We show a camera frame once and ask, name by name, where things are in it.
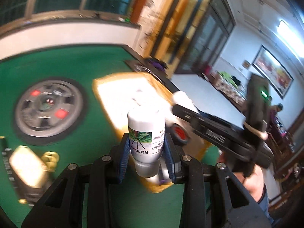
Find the green cloth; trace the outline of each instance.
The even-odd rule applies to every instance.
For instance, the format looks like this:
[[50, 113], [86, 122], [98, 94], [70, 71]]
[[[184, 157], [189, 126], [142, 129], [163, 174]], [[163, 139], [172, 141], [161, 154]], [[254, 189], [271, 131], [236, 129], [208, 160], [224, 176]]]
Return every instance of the green cloth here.
[[[6, 136], [12, 149], [19, 145], [27, 145], [15, 136], [12, 128], [13, 108], [18, 98], [39, 80], [56, 76], [71, 78], [78, 81], [88, 95], [89, 108], [83, 123], [63, 140], [51, 145], [27, 146], [38, 156], [42, 156], [46, 151], [54, 151], [60, 155], [55, 176], [70, 163], [77, 163], [79, 166], [93, 163], [97, 158], [107, 154], [118, 141], [93, 94], [92, 81], [111, 73], [131, 71], [124, 63], [124, 60], [128, 59], [133, 57], [121, 47], [87, 45], [34, 52], [2, 62], [0, 135]], [[204, 160], [213, 162], [212, 158], [216, 153], [208, 151]], [[21, 227], [30, 207], [18, 203], [18, 197], [1, 162], [0, 178], [0, 205], [17, 227]], [[134, 172], [128, 169], [121, 185], [110, 186], [114, 219], [121, 228], [176, 228], [180, 221], [183, 191], [184, 186], [180, 184], [173, 185], [161, 193], [151, 194], [139, 182]], [[86, 203], [87, 196], [84, 199], [84, 224]]]
[[228, 81], [231, 85], [233, 85], [236, 89], [237, 89], [237, 85], [235, 84], [235, 82], [233, 81], [232, 77], [230, 74], [228, 74], [227, 72], [223, 71], [223, 72], [219, 72], [219, 74], [226, 80]]

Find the painting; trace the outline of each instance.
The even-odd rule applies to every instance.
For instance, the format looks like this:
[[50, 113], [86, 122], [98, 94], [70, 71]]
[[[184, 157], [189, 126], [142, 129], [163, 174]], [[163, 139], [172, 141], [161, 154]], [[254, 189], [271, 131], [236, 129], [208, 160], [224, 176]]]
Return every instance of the painting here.
[[252, 65], [269, 80], [283, 99], [293, 82], [293, 78], [279, 60], [262, 45]]

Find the bottle label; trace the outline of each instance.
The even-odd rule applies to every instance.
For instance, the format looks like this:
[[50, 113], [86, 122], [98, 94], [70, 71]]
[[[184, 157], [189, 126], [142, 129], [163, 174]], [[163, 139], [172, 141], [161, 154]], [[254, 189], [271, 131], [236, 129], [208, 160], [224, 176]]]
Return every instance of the bottle label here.
[[132, 154], [152, 156], [162, 152], [165, 129], [161, 131], [140, 132], [129, 127]]

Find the ceiling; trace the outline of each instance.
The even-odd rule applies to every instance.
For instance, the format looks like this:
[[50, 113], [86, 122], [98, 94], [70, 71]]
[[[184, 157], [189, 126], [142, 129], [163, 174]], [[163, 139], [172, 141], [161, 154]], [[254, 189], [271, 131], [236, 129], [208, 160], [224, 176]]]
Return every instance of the ceiling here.
[[277, 36], [280, 21], [289, 27], [304, 42], [304, 30], [286, 0], [227, 0], [237, 24], [244, 24], [274, 44], [290, 61], [290, 64], [304, 74], [304, 59], [295, 56]]

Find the blue sleeve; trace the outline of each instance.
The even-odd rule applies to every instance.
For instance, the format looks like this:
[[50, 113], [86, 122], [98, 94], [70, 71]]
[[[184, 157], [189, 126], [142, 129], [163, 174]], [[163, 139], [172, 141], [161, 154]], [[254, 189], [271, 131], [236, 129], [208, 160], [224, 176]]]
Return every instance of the blue sleeve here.
[[267, 195], [267, 188], [266, 188], [266, 185], [264, 184], [263, 195], [262, 195], [261, 199], [258, 201], [258, 204], [259, 204], [260, 208], [262, 209], [262, 211], [265, 213], [266, 217], [269, 219], [270, 223], [272, 225], [274, 225], [273, 218], [270, 217], [270, 215], [268, 213], [268, 203], [269, 203], [269, 199], [268, 199], [268, 195]]

